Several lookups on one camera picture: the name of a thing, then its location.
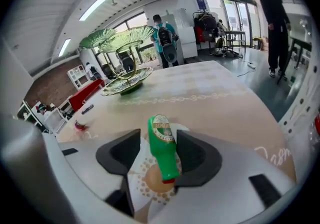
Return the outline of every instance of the bottle label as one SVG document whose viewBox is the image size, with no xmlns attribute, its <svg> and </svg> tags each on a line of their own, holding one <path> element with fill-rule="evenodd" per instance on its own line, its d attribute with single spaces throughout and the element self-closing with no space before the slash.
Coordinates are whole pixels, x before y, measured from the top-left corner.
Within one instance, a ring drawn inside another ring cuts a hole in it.
<svg viewBox="0 0 320 224">
<path fill-rule="evenodd" d="M 154 117 L 152 122 L 152 130 L 157 139 L 166 143 L 175 142 L 169 120 L 163 114 L 158 114 Z"/>
</svg>

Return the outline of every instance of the gray floor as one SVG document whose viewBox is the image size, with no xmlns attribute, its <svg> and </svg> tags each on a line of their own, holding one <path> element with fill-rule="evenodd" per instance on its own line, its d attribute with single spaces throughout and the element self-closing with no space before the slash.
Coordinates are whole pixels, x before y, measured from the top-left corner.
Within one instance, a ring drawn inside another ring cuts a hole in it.
<svg viewBox="0 0 320 224">
<path fill-rule="evenodd" d="M 295 100 L 306 74 L 306 67 L 300 65 L 299 74 L 291 88 L 288 85 L 288 81 L 284 80 L 277 85 L 278 73 L 276 78 L 269 76 L 268 53 L 250 48 L 246 49 L 246 53 L 242 59 L 210 56 L 208 55 L 208 50 L 200 50 L 196 60 L 202 62 L 217 61 L 236 76 L 252 71 L 247 63 L 252 62 L 256 66 L 256 71 L 242 75 L 239 79 L 256 93 L 268 107 L 277 122 L 280 121 Z M 292 75 L 295 64 L 296 62 L 294 61 L 290 61 L 289 63 L 286 70 L 288 79 Z"/>
</svg>

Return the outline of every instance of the sneaker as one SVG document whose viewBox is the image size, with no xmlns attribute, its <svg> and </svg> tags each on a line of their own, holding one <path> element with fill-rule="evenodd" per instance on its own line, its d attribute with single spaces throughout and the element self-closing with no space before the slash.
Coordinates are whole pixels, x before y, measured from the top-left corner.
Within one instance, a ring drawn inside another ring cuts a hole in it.
<svg viewBox="0 0 320 224">
<path fill-rule="evenodd" d="M 279 70 L 279 71 L 278 71 L 278 75 L 281 76 L 281 73 L 282 73 L 282 71 Z M 283 78 L 284 81 L 287 81 L 287 80 L 288 80 L 288 77 L 286 76 L 285 73 L 282 75 L 282 78 Z"/>
<path fill-rule="evenodd" d="M 272 69 L 272 68 L 269 68 L 269 75 L 270 75 L 270 77 L 275 78 L 275 77 L 276 77 L 276 72 L 275 72 L 275 70 Z"/>
</svg>

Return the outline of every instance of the green bottle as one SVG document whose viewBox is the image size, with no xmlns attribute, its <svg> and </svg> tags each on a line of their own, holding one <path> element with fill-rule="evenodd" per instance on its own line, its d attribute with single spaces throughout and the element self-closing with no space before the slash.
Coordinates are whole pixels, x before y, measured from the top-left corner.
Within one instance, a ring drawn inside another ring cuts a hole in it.
<svg viewBox="0 0 320 224">
<path fill-rule="evenodd" d="M 151 154 L 156 158 L 162 174 L 162 182 L 172 183 L 180 175 L 176 164 L 176 141 L 168 118 L 163 114 L 148 120 L 148 135 Z"/>
</svg>

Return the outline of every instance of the teal jacket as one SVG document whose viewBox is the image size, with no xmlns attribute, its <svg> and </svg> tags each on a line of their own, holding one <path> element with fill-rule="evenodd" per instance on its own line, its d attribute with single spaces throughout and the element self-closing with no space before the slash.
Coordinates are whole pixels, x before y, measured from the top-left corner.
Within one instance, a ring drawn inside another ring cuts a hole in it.
<svg viewBox="0 0 320 224">
<path fill-rule="evenodd" d="M 169 23 L 166 23 L 166 24 L 165 24 L 165 27 L 166 27 L 172 34 L 175 34 L 175 33 L 176 33 L 174 27 L 171 26 Z M 153 33 L 152 37 L 154 38 L 155 48 L 156 48 L 156 50 L 157 50 L 158 53 L 162 53 L 162 52 L 163 52 L 163 51 L 162 51 L 162 46 L 161 46 L 160 43 L 158 42 L 158 29 L 155 28 L 155 27 L 153 27 L 153 29 L 154 29 L 154 33 Z"/>
</svg>

